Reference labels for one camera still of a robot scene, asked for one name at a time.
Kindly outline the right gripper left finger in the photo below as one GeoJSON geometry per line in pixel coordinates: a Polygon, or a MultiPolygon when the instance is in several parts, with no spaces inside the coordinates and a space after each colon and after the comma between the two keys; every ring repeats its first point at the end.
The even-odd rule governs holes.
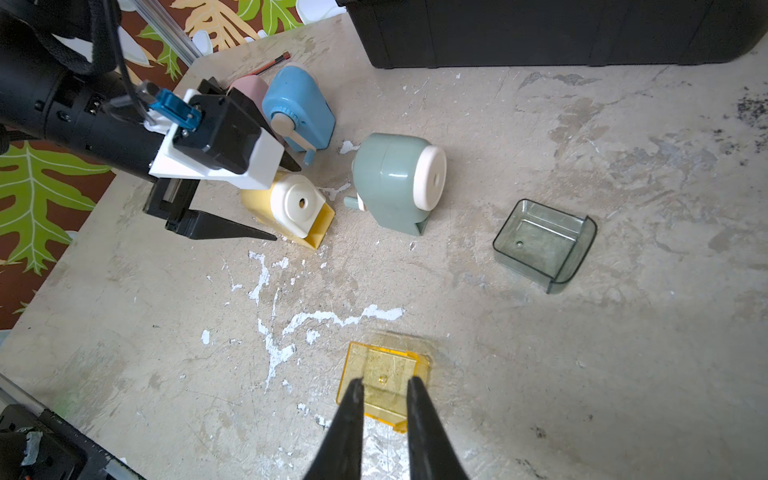
{"type": "Polygon", "coordinates": [[[361,478],[364,430],[364,385],[353,379],[342,397],[305,479],[361,478]]]}

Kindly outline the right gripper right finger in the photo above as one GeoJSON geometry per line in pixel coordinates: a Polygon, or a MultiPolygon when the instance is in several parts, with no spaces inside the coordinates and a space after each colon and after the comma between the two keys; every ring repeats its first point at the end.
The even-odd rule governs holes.
{"type": "Polygon", "coordinates": [[[407,387],[410,479],[468,479],[422,379],[407,387]]]}

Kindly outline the clear yellow tray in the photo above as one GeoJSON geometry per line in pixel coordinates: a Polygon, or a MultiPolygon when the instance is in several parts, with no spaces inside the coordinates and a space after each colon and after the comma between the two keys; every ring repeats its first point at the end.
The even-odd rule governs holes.
{"type": "Polygon", "coordinates": [[[361,379],[364,385],[364,415],[404,434],[408,429],[408,381],[418,376],[427,383],[430,368],[431,361],[426,355],[350,342],[336,403],[341,404],[352,380],[361,379]]]}

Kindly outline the yellow pencil sharpener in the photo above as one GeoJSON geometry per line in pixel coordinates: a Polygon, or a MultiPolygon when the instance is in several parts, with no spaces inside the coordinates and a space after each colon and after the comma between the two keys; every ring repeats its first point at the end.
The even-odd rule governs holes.
{"type": "Polygon", "coordinates": [[[241,190],[243,206],[261,224],[317,250],[335,217],[326,197],[305,176],[278,171],[266,190],[241,190]]]}

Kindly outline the pink sharpener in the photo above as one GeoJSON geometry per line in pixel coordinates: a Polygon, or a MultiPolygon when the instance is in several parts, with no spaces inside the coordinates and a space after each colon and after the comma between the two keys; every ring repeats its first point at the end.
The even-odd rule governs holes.
{"type": "Polygon", "coordinates": [[[238,90],[248,98],[250,98],[259,109],[261,113],[263,111],[263,101],[265,95],[269,89],[269,84],[258,75],[247,75],[235,80],[229,90],[238,90]]]}

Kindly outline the blue pencil sharpener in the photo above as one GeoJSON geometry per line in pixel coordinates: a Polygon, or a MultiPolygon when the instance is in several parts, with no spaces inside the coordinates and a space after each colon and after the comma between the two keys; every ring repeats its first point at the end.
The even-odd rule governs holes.
{"type": "Polygon", "coordinates": [[[318,150],[325,150],[336,125],[314,76],[301,64],[281,68],[269,84],[262,102],[272,130],[286,140],[304,163],[311,165],[318,150]]]}

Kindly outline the green sharpener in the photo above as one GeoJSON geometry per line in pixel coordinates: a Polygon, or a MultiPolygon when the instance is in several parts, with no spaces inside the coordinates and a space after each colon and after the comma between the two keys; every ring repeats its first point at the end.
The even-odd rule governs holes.
{"type": "Polygon", "coordinates": [[[356,194],[345,197],[344,205],[369,212],[384,228],[421,236],[446,178],[443,148],[419,137],[373,133],[352,162],[356,194]]]}

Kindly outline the clear grey tray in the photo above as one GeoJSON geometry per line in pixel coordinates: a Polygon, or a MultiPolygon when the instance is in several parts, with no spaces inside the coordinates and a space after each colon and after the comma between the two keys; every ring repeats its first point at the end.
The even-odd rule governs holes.
{"type": "Polygon", "coordinates": [[[492,242],[495,259],[511,271],[561,293],[573,280],[598,233],[578,217],[530,199],[519,200],[492,242]]]}

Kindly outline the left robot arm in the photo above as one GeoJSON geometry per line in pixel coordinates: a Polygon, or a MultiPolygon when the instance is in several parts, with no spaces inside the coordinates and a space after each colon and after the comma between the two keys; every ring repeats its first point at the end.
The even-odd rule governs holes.
{"type": "Polygon", "coordinates": [[[298,164],[255,100],[205,79],[184,96],[134,84],[115,1],[1,5],[1,145],[44,140],[152,185],[144,210],[193,239],[267,239],[192,208],[199,183],[266,190],[298,164]]]}

